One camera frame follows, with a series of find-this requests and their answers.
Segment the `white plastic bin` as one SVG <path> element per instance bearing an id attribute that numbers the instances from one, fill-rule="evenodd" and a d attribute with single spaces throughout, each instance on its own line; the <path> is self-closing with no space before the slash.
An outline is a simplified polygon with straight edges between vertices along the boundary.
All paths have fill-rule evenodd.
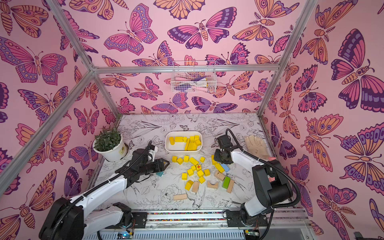
<path id="1" fill-rule="evenodd" d="M 202 145 L 194 150 L 194 136 L 199 135 Z M 174 145 L 170 144 L 169 137 L 183 137 L 184 142 L 176 143 Z M 166 136 L 165 149 L 167 152 L 172 154 L 198 154 L 203 148 L 203 136 L 197 131 L 173 131 L 169 132 Z"/>

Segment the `yellow long block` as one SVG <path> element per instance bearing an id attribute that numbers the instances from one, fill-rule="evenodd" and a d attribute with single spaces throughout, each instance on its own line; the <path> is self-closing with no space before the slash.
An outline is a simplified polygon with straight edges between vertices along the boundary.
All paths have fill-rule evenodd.
<path id="1" fill-rule="evenodd" d="M 197 150 L 202 145 L 199 135 L 194 136 L 194 140 L 192 141 L 192 144 L 194 144 L 194 150 Z"/>

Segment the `long natural wood block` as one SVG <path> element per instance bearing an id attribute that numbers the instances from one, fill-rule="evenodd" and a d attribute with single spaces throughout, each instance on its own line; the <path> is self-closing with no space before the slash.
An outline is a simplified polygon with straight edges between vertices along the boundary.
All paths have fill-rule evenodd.
<path id="1" fill-rule="evenodd" d="M 174 195 L 173 196 L 174 201 L 182 201 L 182 200 L 186 200 L 186 199 L 188 199 L 187 194 L 180 194 L 180 195 Z"/>

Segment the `natural wood block upright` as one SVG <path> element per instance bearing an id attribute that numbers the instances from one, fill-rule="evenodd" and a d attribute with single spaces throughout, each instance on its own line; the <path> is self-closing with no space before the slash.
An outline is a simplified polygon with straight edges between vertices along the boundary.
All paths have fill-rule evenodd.
<path id="1" fill-rule="evenodd" d="M 198 192 L 198 190 L 199 190 L 199 185 L 200 185 L 199 182 L 194 182 L 193 185 L 192 185 L 191 191 L 196 194 Z"/>

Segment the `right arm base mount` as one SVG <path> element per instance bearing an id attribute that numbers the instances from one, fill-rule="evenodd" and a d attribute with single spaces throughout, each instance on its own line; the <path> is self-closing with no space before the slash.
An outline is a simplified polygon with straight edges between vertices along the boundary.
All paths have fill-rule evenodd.
<path id="1" fill-rule="evenodd" d="M 268 225 L 265 215 L 249 216 L 245 210 L 225 210 L 223 217 L 227 220 L 229 227 L 266 227 Z"/>

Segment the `green rectangular block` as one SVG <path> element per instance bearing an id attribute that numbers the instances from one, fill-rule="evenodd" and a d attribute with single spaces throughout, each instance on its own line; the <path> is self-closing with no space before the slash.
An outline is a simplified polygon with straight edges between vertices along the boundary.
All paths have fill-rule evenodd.
<path id="1" fill-rule="evenodd" d="M 224 189 L 228 189 L 231 179 L 229 177 L 225 177 L 223 180 L 222 187 Z"/>

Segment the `natural wood arch block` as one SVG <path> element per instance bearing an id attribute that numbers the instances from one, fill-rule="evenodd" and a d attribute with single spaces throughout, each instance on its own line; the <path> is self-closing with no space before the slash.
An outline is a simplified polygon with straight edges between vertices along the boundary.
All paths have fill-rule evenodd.
<path id="1" fill-rule="evenodd" d="M 218 182 L 207 182 L 207 188 L 217 190 L 219 188 Z"/>

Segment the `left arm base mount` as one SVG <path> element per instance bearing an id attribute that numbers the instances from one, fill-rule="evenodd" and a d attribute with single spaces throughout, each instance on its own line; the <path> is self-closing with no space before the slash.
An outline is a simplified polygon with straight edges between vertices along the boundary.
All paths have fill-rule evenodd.
<path id="1" fill-rule="evenodd" d="M 147 212 L 124 213 L 122 219 L 115 225 L 121 229 L 144 229 L 147 223 Z"/>

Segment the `yellow cylinder block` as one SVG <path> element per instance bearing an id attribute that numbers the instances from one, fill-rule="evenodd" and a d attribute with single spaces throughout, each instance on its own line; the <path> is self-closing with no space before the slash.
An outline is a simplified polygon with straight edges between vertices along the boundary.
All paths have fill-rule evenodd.
<path id="1" fill-rule="evenodd" d="M 174 139 L 174 137 L 169 137 L 169 141 L 170 141 L 170 144 L 171 144 L 171 145 L 174 145 L 174 144 L 175 144 L 175 139 Z"/>

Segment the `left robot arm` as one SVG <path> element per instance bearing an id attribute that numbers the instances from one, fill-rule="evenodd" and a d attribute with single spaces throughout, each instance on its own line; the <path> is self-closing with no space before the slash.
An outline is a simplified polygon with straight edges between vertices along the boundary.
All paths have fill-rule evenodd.
<path id="1" fill-rule="evenodd" d="M 111 178 L 70 199 L 62 197 L 56 200 L 39 232 L 39 239 L 81 240 L 110 226 L 133 227 L 134 215 L 129 206 L 115 203 L 105 210 L 96 208 L 138 183 L 141 176 L 166 170 L 170 162 L 156 159 L 156 152 L 157 147 L 148 143 L 145 149 L 135 150 L 132 159 L 117 169 Z"/>

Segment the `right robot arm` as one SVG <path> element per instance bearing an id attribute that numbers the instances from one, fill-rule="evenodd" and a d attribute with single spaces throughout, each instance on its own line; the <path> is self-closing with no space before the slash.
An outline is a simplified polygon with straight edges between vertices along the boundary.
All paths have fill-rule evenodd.
<path id="1" fill-rule="evenodd" d="M 278 160 L 268 161 L 246 151 L 230 129 L 226 129 L 226 133 L 216 141 L 219 145 L 214 154 L 216 162 L 241 165 L 253 176 L 256 195 L 242 204 L 240 210 L 245 220 L 271 214 L 275 209 L 293 207 L 300 202 L 298 185 L 285 173 Z"/>

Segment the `potted green plant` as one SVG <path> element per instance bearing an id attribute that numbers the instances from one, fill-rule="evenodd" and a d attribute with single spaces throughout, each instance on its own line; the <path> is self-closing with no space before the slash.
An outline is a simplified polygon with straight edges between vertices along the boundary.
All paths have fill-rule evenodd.
<path id="1" fill-rule="evenodd" d="M 96 135 L 93 149 L 108 162 L 120 161 L 127 155 L 129 150 L 124 143 L 122 134 L 117 128 L 103 129 Z"/>

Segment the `beige work glove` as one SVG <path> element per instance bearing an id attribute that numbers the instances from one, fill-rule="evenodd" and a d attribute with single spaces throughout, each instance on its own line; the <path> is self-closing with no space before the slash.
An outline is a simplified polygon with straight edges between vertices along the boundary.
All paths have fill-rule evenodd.
<path id="1" fill-rule="evenodd" d="M 252 155 L 264 160 L 267 160 L 270 157 L 267 145 L 263 139 L 256 136 L 246 136 L 245 143 L 248 152 Z"/>

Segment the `blue block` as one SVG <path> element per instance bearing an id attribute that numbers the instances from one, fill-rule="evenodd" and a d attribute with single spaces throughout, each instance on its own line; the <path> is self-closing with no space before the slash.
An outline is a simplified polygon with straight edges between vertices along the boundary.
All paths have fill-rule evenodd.
<path id="1" fill-rule="evenodd" d="M 228 173 L 230 171 L 230 168 L 227 165 L 225 165 L 225 164 L 220 164 L 220 165 L 226 173 Z"/>

